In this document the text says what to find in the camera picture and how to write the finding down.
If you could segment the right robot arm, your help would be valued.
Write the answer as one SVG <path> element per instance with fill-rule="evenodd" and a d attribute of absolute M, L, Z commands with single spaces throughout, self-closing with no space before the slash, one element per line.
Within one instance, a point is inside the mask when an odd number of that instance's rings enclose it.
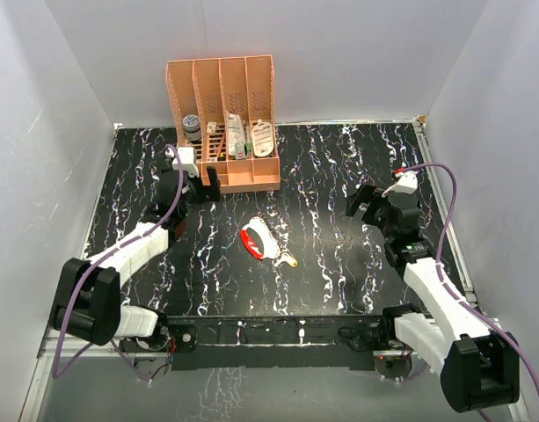
<path fill-rule="evenodd" d="M 466 308 L 437 265 L 431 243 L 419 227 L 420 204 L 412 193 L 395 193 L 364 185 L 348 198 L 346 215 L 366 207 L 362 220 L 384 238 L 389 264 L 425 304 L 387 308 L 379 329 L 389 348 L 408 345 L 440 378 L 450 407 L 459 413 L 513 404 L 520 395 L 518 353 L 501 335 Z"/>

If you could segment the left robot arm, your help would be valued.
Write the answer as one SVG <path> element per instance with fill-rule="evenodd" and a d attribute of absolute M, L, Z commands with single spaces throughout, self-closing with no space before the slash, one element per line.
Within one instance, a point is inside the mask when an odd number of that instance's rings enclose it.
<path fill-rule="evenodd" d="M 66 261 L 48 319 L 53 329 L 96 346 L 117 338 L 139 338 L 151 351 L 167 345 L 170 331 L 159 323 L 160 313 L 123 305 L 121 288 L 175 244 L 192 207 L 220 199 L 217 170 L 213 166 L 206 170 L 206 184 L 187 171 L 163 171 L 153 201 L 132 232 L 91 258 Z"/>

